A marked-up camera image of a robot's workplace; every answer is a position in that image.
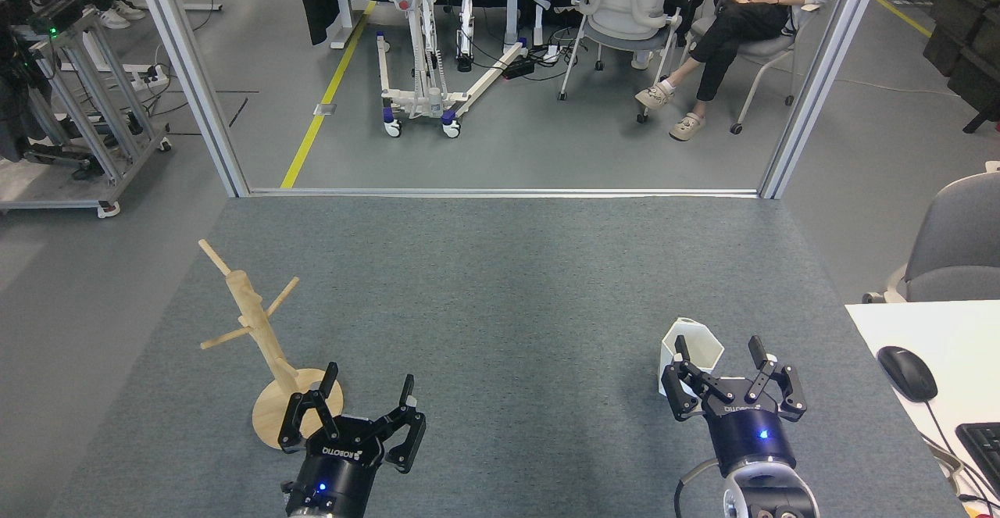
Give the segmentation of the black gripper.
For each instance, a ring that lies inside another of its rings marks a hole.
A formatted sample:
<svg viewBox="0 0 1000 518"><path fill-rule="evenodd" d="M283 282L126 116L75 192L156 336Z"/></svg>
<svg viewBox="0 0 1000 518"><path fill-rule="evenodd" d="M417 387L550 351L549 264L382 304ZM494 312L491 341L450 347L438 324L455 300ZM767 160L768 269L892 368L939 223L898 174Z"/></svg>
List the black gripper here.
<svg viewBox="0 0 1000 518"><path fill-rule="evenodd" d="M295 481L283 485L289 517L363 517L379 465L383 442L403 427L405 440L384 457L401 474L408 474L426 431L426 417L416 409L415 378L407 374L398 407L375 423L337 416L327 400L336 384L338 365L329 362L318 389L293 393L278 434L280 449L291 454L303 444L302 419L315 410L321 428L305 442L305 460Z"/></svg>
<svg viewBox="0 0 1000 518"><path fill-rule="evenodd" d="M760 336L752 336L748 348L758 375L750 386L749 380L720 380L696 367L685 336L678 335L674 346L677 352L665 365L661 384L678 421L689 418L702 401L723 477L748 463L776 461L790 468L797 466L780 419L798 422L808 410L798 371L792 365L781 364L766 351ZM779 404L764 393L772 380L782 394Z"/></svg>

